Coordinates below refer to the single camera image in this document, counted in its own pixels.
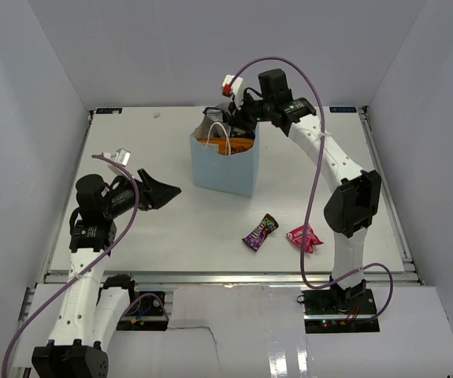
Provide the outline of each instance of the white table surface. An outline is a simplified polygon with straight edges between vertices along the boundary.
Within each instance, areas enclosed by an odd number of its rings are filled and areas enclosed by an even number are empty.
[[[182,194],[157,211],[139,213],[124,240],[116,247],[107,271],[123,272],[298,272],[299,252],[285,234],[302,225],[314,177],[314,163],[271,124],[262,124],[258,182],[252,199],[195,187],[192,181],[189,135],[202,120],[203,107],[123,108],[121,114],[97,114],[87,137],[77,178],[90,173],[106,182],[112,172],[92,154],[125,148],[132,152],[128,169],[145,168],[156,180],[176,185]],[[357,113],[330,113],[326,126],[332,136],[364,169],[373,161]],[[310,126],[316,117],[302,122]],[[310,224],[325,244],[306,256],[307,272],[331,272],[332,231],[323,209],[331,193],[321,180]],[[76,192],[69,199],[50,265],[51,271],[69,268],[69,217],[76,208]],[[255,253],[241,241],[270,213],[280,227]],[[116,219],[118,235],[129,212]],[[364,263],[381,262],[403,271],[395,229],[383,196],[369,228]]]
[[[42,305],[61,285],[40,284],[35,290],[30,313]],[[240,287],[238,290],[252,297],[253,287]],[[291,303],[298,289],[269,289],[285,294]],[[170,315],[179,317],[177,303],[188,303],[189,296],[180,300],[183,294],[179,290],[174,292],[173,309]],[[373,295],[380,306],[388,294],[387,287],[373,287]],[[202,295],[194,295],[193,305],[199,305]],[[240,317],[245,319],[244,312],[255,312],[262,319],[263,302],[253,298],[239,298],[233,305],[232,311],[217,311],[211,317],[215,305],[222,308],[223,297],[208,295],[202,301],[202,307],[193,308],[192,313],[201,313],[204,323],[212,330],[214,319],[224,319],[225,327],[232,327],[232,337],[239,336],[235,330],[235,323]],[[45,345],[54,322],[56,321],[61,301],[52,303],[31,323],[21,336],[17,351],[14,355],[13,366],[31,367],[31,356],[35,346]],[[288,312],[283,308],[271,309]],[[434,287],[396,287],[391,305],[379,319],[380,332],[363,334],[334,334],[334,335],[306,335],[307,366],[309,376],[318,378],[444,378],[453,375],[453,336],[444,308]],[[280,329],[276,324],[270,324],[274,333],[270,337],[278,336]],[[291,344],[282,344],[286,351],[291,350]],[[107,353],[109,355],[109,376],[139,377],[141,369],[147,378],[166,378],[174,376],[196,376],[203,378],[219,378],[217,367],[217,353],[221,351],[219,344],[214,345],[214,339],[207,328],[167,329],[165,332],[114,332]],[[240,364],[239,361],[229,358],[231,365],[222,366],[226,371],[238,369],[235,376],[258,376],[260,365],[254,360]],[[288,377],[300,377],[299,374],[288,371]]]

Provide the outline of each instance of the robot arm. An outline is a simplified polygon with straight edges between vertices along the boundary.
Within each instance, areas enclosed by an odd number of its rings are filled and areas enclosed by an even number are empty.
[[[223,95],[232,97],[229,105],[229,124],[245,130],[254,130],[260,121],[274,126],[305,151],[317,164],[321,129],[315,108],[305,99],[294,100],[288,88],[284,71],[274,69],[258,76],[261,99],[254,100],[247,93],[242,78],[230,87],[232,76],[225,77]],[[332,192],[325,206],[325,219],[334,231],[335,264],[331,279],[362,266],[362,252],[367,228],[377,213],[381,178],[376,171],[366,172],[354,163],[335,139],[325,138],[321,173]],[[366,289],[362,272],[340,281],[334,288],[345,301],[360,295]]]
[[[126,165],[129,153],[119,150],[109,157]],[[160,209],[180,193],[144,169],[138,173],[139,210]],[[99,175],[87,175],[77,181],[76,190],[79,207],[70,219],[70,280],[113,244],[114,219],[136,205],[134,188],[124,176],[107,184]],[[109,277],[100,289],[109,259],[107,254],[65,292],[47,345],[36,347],[32,355],[41,378],[107,376],[106,349],[122,313],[135,299],[135,282],[128,275]]]

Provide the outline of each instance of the white enclosure wall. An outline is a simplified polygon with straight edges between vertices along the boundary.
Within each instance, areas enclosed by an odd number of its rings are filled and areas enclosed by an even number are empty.
[[[87,112],[26,0],[0,0],[0,366],[86,128]]]
[[[362,106],[424,1],[29,0],[88,109],[219,102],[225,75],[263,55],[301,65],[325,104]]]
[[[428,0],[371,104],[415,265],[453,331],[453,2]]]

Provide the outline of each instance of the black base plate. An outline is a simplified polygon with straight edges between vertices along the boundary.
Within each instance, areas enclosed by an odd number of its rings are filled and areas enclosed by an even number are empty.
[[[306,315],[317,315],[325,319],[326,315],[343,314],[354,312],[359,307],[358,315],[375,315],[377,307],[371,289],[341,302],[333,290],[307,290],[304,291],[299,300],[305,306]]]

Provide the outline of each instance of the purple cable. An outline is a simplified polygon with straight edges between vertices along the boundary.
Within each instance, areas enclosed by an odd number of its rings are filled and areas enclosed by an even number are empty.
[[[128,308],[123,312],[123,315],[121,315],[121,317],[124,317],[127,313],[130,312],[130,309],[132,309],[132,307],[134,305],[137,305],[142,300],[142,298],[146,298],[146,297],[155,297],[156,298],[156,300],[159,302],[160,306],[162,307],[166,320],[169,321],[170,317],[169,317],[168,313],[166,312],[165,306],[163,306],[162,300],[155,293],[145,293],[145,294],[140,295],[135,301],[130,303],[130,306],[128,306]]]
[[[306,81],[310,89],[312,90],[312,93],[314,94],[315,100],[317,101],[317,106],[319,108],[319,113],[321,114],[321,143],[319,145],[319,154],[317,156],[317,168],[315,170],[315,175],[314,175],[314,182],[312,183],[312,189],[310,190],[310,197],[308,200],[308,206],[306,208],[306,213],[305,213],[305,220],[303,222],[304,225],[307,227],[309,226],[309,221],[310,221],[310,213],[312,212],[312,205],[314,204],[314,198],[315,198],[315,192],[317,190],[317,183],[319,181],[319,176],[321,175],[321,168],[322,168],[322,159],[324,157],[324,143],[325,143],[325,116],[324,116],[324,108],[322,106],[321,98],[317,94],[317,90],[315,89],[315,86],[312,84],[308,76],[302,71],[300,67],[295,65],[292,61],[289,61],[288,59],[284,57],[277,57],[277,56],[269,56],[269,57],[260,57],[258,59],[254,59],[253,61],[250,61],[247,63],[245,66],[243,66],[232,78],[232,81],[229,82],[229,86],[231,87],[235,80],[240,76],[240,74],[245,71],[247,68],[251,67],[253,64],[258,63],[259,61],[282,61],[283,63],[286,63],[290,65],[292,68],[294,68],[301,76],[302,78]],[[328,283],[324,283],[322,285],[314,286],[311,284],[308,279],[306,278],[305,274],[305,245],[306,245],[306,232],[303,233],[302,237],[302,246],[299,252],[299,267],[302,275],[303,282],[305,285],[307,285],[310,289],[314,290],[320,290],[320,289],[326,289],[327,287],[332,286],[333,284],[336,284],[337,282],[340,282],[341,280],[352,276],[353,274],[359,272],[361,269],[353,269],[350,272],[345,273],[344,275],[338,277],[337,279],[330,281]],[[362,268],[362,270],[367,270],[369,268],[372,268],[374,266],[379,266],[382,269],[384,269],[387,274],[389,275],[389,296],[387,301],[385,302],[384,306],[381,308],[380,311],[370,319],[366,319],[365,321],[372,321],[377,319],[388,307],[389,303],[391,302],[392,298],[392,292],[394,291],[394,279],[392,277],[391,271],[388,269],[387,266],[374,262],[372,264],[368,264],[365,267]]]
[[[133,222],[135,220],[135,217],[137,215],[137,209],[138,204],[139,204],[139,188],[137,187],[137,182],[135,179],[132,177],[129,171],[127,171],[122,165],[115,163],[111,161],[110,159],[103,157],[102,155],[91,155],[92,158],[94,159],[99,159],[102,161],[105,161],[114,167],[118,168],[120,171],[123,172],[123,174],[126,176],[127,179],[130,180],[130,183],[132,184],[133,191],[135,192],[135,206],[133,206],[133,212],[132,216],[130,217],[130,221],[126,225],[126,228],[123,230],[123,232],[117,237],[114,242],[107,247],[106,250],[104,250],[95,260],[93,260],[89,265],[86,266],[83,270],[81,270],[78,274],[78,276],[82,276],[85,273],[87,273],[91,268],[93,268],[95,265],[97,265],[100,260],[102,260],[127,234],[129,231],[130,227],[133,225]],[[21,325],[20,329],[17,330],[16,334],[13,336],[11,341],[9,342],[9,345],[7,346],[6,353],[4,354],[4,360],[2,362],[2,378],[7,378],[9,374],[9,358],[11,356],[11,352],[13,351],[14,346],[16,345],[16,341],[20,338],[21,334],[23,331],[28,327],[28,325],[37,318],[37,316],[45,310],[52,302],[54,302],[55,299],[57,299],[60,295],[62,295],[65,291],[67,291],[75,282],[77,282],[79,279],[77,276],[74,276],[73,278],[70,279],[69,282],[67,282],[63,287],[60,288],[56,293],[50,296],[50,298],[45,301],[32,315],[28,317],[28,319]]]

